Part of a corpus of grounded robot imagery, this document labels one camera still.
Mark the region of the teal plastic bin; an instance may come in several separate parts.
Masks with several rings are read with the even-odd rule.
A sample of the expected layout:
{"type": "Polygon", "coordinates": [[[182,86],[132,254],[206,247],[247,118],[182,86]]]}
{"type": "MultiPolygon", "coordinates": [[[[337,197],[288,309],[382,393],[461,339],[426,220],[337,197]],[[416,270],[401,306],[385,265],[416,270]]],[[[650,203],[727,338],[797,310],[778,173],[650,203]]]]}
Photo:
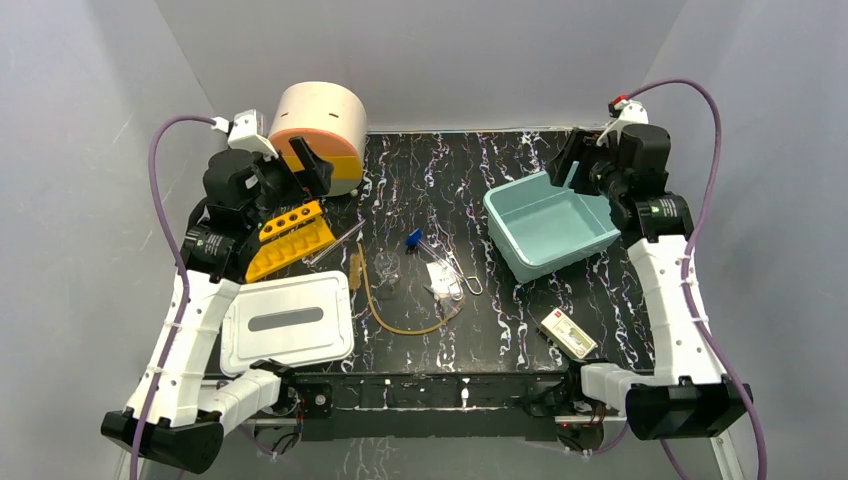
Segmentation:
{"type": "Polygon", "coordinates": [[[599,254],[620,236],[605,198],[553,186],[544,171],[490,189],[483,205],[489,237],[520,284],[599,254]]]}

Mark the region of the yellow test tube rack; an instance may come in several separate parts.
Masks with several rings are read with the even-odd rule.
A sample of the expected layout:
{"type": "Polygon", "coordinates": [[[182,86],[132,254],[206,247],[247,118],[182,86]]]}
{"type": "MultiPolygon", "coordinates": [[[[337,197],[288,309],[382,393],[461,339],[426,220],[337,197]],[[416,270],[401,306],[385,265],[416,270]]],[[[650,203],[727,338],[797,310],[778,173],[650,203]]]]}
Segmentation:
{"type": "Polygon", "coordinates": [[[260,229],[258,238],[260,246],[247,268],[247,283],[260,281],[336,241],[318,201],[269,220],[260,229]]]}

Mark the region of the glass test tube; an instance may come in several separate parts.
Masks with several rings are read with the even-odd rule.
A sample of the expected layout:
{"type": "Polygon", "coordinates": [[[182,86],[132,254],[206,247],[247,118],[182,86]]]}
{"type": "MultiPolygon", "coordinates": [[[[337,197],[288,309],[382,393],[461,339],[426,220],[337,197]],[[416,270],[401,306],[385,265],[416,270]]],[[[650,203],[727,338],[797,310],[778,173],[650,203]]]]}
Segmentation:
{"type": "Polygon", "coordinates": [[[358,221],[355,225],[353,225],[349,230],[339,236],[331,245],[324,248],[320,252],[308,257],[304,260],[304,263],[309,267],[314,267],[318,263],[320,263],[324,258],[333,253],[336,249],[338,249],[342,244],[344,244],[348,239],[354,237],[365,225],[366,220],[362,219],[358,221]]]}

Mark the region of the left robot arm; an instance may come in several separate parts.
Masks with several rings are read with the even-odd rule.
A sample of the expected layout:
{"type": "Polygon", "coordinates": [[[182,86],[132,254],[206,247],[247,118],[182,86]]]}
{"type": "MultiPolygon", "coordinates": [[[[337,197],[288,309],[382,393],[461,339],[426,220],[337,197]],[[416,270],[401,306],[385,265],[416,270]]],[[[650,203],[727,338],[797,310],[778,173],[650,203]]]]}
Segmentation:
{"type": "Polygon", "coordinates": [[[286,416],[300,406],[290,366],[267,357],[216,393],[202,392],[238,294],[333,241],[316,201],[329,190],[333,166],[301,136],[289,146],[299,170],[280,157],[236,148],[208,162],[199,213],[183,241],[170,245],[173,298],[150,362],[126,406],[108,412],[101,425],[133,461],[201,474],[245,420],[263,409],[286,416]]]}

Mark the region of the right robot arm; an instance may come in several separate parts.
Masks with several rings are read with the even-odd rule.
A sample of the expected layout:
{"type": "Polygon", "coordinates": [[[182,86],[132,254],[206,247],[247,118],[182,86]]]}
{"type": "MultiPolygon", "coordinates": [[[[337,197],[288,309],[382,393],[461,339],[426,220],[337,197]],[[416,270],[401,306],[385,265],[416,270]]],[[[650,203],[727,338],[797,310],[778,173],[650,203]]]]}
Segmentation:
{"type": "Polygon", "coordinates": [[[550,182],[607,199],[643,291],[655,350],[652,374],[590,360],[570,369],[565,405],[577,414],[605,406],[625,415],[640,440],[717,437],[753,400],[735,386],[704,339],[707,326],[687,244],[694,225],[686,200],[666,188],[669,133],[625,126],[608,144],[577,129],[546,165],[550,182]]]}

